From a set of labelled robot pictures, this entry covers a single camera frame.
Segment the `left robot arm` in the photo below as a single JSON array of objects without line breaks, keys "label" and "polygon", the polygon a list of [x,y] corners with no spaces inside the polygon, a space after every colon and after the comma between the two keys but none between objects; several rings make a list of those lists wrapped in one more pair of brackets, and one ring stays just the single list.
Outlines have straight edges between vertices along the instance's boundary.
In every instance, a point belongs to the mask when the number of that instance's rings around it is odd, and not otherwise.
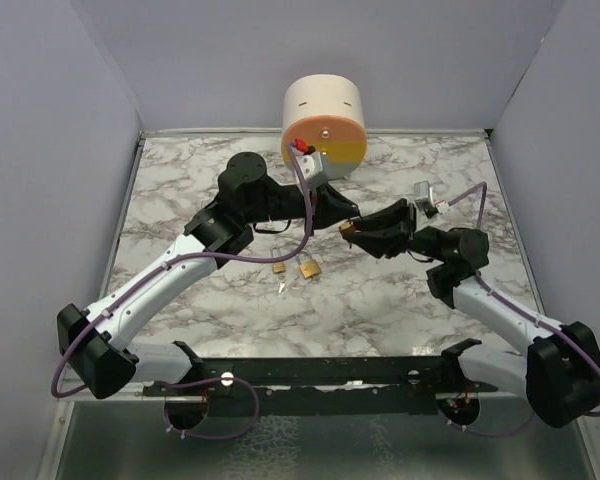
[{"label": "left robot arm", "polygon": [[217,179],[214,199],[197,212],[167,250],[113,293],[84,309],[73,304],[57,315],[61,364],[81,387],[108,398],[130,382],[168,383],[186,395],[200,385],[194,353],[182,342],[151,347],[135,343],[144,326],[184,290],[230,261],[247,262],[243,250],[254,225],[302,219],[306,235],[359,213],[358,206],[328,182],[319,152],[291,151],[293,185],[267,173],[262,156],[232,156]]}]

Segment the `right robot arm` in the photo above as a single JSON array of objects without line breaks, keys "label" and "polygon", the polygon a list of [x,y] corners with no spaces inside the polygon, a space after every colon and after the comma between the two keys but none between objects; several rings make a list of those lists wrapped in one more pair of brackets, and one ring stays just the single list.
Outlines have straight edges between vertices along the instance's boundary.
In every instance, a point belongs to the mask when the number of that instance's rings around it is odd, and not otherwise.
[{"label": "right robot arm", "polygon": [[366,217],[346,221],[342,238],[375,258],[403,253],[436,261],[427,272],[434,298],[488,327],[513,353],[468,341],[446,350],[441,383],[461,391],[485,382],[525,399],[545,424],[561,428],[600,416],[600,349],[581,322],[564,324],[535,312],[487,283],[489,240],[475,228],[418,228],[416,208],[401,199]]}]

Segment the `medium brass padlock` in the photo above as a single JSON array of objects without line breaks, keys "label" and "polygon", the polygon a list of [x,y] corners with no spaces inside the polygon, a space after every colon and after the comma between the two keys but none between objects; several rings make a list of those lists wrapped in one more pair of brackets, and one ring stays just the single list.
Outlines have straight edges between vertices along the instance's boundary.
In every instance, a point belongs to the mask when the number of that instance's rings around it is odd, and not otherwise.
[{"label": "medium brass padlock", "polygon": [[295,259],[304,279],[313,279],[322,273],[319,263],[313,258],[309,251],[302,250]]}]

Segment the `small brass padlock long shackle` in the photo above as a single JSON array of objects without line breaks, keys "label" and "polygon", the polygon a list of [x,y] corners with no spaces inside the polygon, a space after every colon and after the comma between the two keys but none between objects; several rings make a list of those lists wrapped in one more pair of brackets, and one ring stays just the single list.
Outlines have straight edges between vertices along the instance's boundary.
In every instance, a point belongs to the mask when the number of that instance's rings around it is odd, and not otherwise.
[{"label": "small brass padlock long shackle", "polygon": [[275,275],[282,275],[286,272],[285,262],[283,260],[279,260],[279,257],[282,256],[282,252],[279,247],[274,246],[270,250],[271,257],[276,258],[276,261],[272,263],[272,272]]}]

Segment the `round three-drawer storage box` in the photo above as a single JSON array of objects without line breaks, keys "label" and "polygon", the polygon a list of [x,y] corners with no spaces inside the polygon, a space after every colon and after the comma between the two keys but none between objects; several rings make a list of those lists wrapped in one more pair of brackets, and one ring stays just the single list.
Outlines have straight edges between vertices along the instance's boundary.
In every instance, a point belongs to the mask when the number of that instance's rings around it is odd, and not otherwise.
[{"label": "round three-drawer storage box", "polygon": [[361,166],[367,133],[358,87],[333,74],[309,75],[291,84],[282,112],[285,163],[290,162],[286,145],[295,139],[326,156],[332,179],[343,178]]}]

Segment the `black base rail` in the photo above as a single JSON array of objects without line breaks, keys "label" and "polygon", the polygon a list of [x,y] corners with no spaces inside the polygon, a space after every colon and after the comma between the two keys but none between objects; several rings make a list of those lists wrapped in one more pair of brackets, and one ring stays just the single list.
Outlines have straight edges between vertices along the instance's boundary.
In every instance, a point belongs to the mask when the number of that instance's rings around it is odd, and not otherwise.
[{"label": "black base rail", "polygon": [[435,356],[205,358],[179,384],[144,396],[215,417],[434,415],[439,399],[493,392],[471,382],[450,353]]}]

